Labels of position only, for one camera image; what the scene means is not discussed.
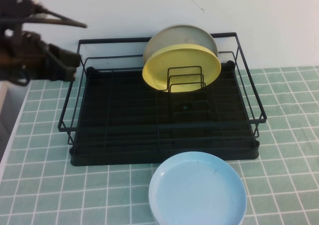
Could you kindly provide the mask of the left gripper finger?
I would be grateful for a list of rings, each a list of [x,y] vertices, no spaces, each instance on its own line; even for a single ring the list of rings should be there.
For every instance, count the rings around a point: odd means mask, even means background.
[[[49,44],[49,51],[67,67],[78,67],[81,55],[72,51],[60,48],[54,44]]]
[[[71,82],[74,81],[76,73],[76,67],[68,66],[62,61],[51,62],[51,81],[64,81]]]

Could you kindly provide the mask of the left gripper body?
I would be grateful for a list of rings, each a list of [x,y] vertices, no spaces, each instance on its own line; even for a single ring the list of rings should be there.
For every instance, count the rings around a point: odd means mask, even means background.
[[[0,80],[30,82],[51,80],[52,68],[46,54],[47,45],[38,33],[0,31]]]

